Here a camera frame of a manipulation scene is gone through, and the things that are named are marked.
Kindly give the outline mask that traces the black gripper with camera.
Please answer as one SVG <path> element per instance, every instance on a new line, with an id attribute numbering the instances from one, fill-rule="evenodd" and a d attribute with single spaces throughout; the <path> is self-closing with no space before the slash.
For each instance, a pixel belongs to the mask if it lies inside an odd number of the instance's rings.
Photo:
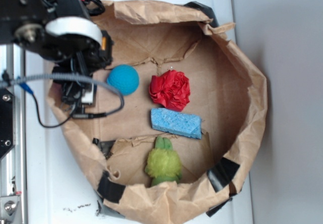
<path id="1" fill-rule="evenodd" d="M 109 66 L 112 61 L 113 41 L 106 31 L 102 31 L 101 45 L 92 39 L 84 40 L 85 46 L 76 51 L 69 59 L 59 63 L 52 73 L 74 74 L 92 77 L 94 72 Z M 86 113 L 85 107 L 95 102 L 97 86 L 81 81 L 54 80 L 61 85 L 61 101 L 72 107 L 69 118 L 96 119 L 111 115 L 113 111 L 103 113 Z"/>

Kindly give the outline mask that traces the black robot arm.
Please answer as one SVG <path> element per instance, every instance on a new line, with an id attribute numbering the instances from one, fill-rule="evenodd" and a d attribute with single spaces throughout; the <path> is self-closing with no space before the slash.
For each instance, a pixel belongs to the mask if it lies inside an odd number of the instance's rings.
<path id="1" fill-rule="evenodd" d="M 93 21 L 105 7 L 100 0 L 1 0 L 1 44 L 15 44 L 55 63 L 51 79 L 61 86 L 70 118 L 96 119 L 86 113 L 85 96 L 95 96 L 93 74 L 112 63 L 113 41 Z"/>

